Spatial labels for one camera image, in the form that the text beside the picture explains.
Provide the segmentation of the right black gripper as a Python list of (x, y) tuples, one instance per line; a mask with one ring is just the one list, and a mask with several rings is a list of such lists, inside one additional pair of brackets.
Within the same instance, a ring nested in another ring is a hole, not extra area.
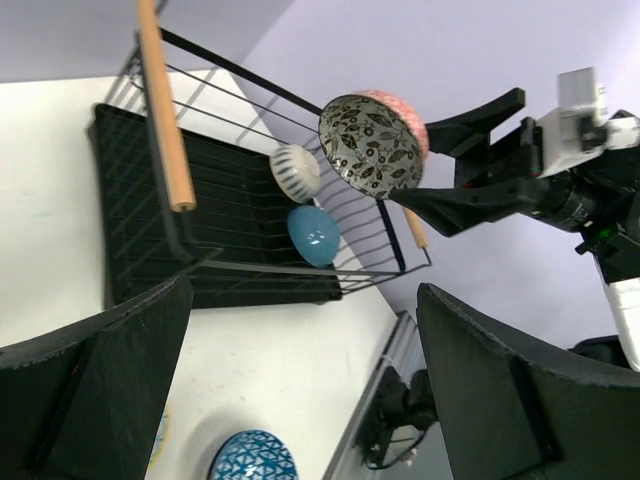
[(525, 105), (526, 93), (516, 87), (480, 107), (426, 123), (429, 151), (455, 158), (454, 188), (396, 189), (389, 198), (445, 237), (534, 209), (549, 190), (548, 181), (534, 179), (541, 174), (542, 128), (526, 117), (491, 141), (491, 132)]

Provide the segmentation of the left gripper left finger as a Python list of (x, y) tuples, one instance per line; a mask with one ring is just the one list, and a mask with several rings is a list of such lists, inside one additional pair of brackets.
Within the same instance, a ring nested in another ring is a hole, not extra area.
[(192, 298), (177, 276), (2, 347), (2, 478), (144, 478)]

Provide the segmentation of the yellow blue sun bowl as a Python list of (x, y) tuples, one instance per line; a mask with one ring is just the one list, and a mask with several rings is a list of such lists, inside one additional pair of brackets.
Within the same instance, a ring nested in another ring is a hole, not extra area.
[(149, 457), (146, 472), (149, 473), (157, 462), (164, 444), (168, 438), (170, 429), (170, 408), (168, 405), (164, 407), (162, 417), (156, 432), (153, 448)]

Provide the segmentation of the white blue-striped bowl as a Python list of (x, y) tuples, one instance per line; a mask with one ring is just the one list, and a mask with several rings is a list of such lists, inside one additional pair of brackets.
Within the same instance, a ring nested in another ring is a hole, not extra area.
[(269, 157), (269, 167), (282, 192), (298, 204), (311, 201), (320, 190), (319, 163), (299, 145), (285, 145), (276, 149)]

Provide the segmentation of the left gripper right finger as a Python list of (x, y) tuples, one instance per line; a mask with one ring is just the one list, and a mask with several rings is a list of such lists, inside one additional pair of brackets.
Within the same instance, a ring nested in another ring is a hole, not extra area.
[(456, 479), (636, 479), (639, 375), (495, 320), (432, 284), (417, 322)]

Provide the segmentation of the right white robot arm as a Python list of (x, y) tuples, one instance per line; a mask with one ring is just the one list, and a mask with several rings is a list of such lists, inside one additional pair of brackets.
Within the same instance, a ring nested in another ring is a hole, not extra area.
[(429, 149), (454, 159), (451, 188), (395, 190), (391, 198), (452, 237), (523, 214), (581, 237), (598, 268), (628, 366), (639, 368), (639, 118), (608, 116), (599, 95), (584, 110), (553, 110), (497, 142), (491, 132), (525, 106), (513, 88), (427, 124)]

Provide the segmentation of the plain blue bowl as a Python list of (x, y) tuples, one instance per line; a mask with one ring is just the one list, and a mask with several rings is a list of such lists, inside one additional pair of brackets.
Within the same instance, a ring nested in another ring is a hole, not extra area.
[(289, 237), (300, 256), (316, 268), (332, 265), (340, 247), (340, 231), (319, 207), (301, 205), (287, 216)]

